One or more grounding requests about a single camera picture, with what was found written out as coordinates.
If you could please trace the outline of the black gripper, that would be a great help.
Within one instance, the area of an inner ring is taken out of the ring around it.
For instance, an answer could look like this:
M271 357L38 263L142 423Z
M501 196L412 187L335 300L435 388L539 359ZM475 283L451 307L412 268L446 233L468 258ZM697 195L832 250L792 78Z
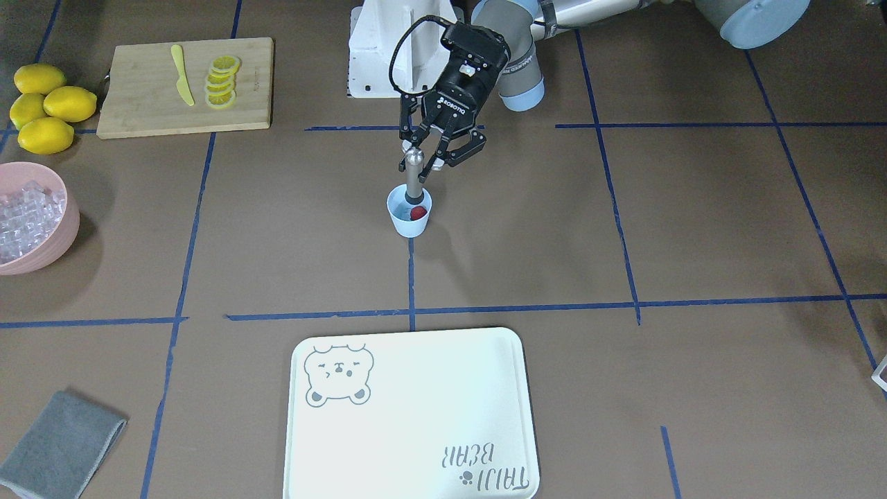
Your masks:
M398 126L403 158L400 173L407 170L411 150L431 129L441 132L439 146L428 162L428 170L456 167L484 149L486 134L476 128L478 114L511 57L504 35L485 26L465 22L441 22L441 47L449 53L446 65L429 89L407 92L399 89L401 117ZM446 139L468 134L468 141L453 150Z

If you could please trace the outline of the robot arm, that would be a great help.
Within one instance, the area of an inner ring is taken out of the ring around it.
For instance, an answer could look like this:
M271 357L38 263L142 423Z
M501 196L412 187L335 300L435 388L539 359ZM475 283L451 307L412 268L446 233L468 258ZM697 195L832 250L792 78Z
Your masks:
M432 170L456 166L481 151L486 137L477 117L492 91L515 112L539 104L545 81L536 42L647 6L647 1L482 1L467 20L435 14L415 19L398 43L433 23L448 57L427 89L409 92L390 79L400 96L399 170L424 182Z

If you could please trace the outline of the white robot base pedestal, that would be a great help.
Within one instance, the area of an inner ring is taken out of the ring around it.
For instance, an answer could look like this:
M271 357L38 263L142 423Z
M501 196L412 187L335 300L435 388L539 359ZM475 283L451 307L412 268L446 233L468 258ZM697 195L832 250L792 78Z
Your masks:
M427 15L465 19L463 1L365 1L351 11L348 92L353 98L397 98L389 75L407 92L429 89L446 65L440 25L415 28L395 51L410 26Z

